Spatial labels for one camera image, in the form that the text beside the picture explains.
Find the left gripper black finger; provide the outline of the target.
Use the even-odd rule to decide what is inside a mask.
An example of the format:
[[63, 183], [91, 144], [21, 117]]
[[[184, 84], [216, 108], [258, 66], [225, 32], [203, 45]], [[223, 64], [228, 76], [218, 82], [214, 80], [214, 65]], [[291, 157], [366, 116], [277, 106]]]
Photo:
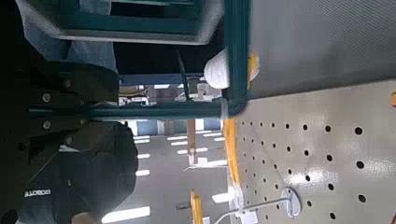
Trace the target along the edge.
[[75, 108], [91, 100], [92, 67], [51, 62], [18, 70], [18, 100], [24, 107]]
[[58, 154], [60, 145], [84, 129], [87, 120], [34, 120], [18, 138], [18, 181], [27, 184]]

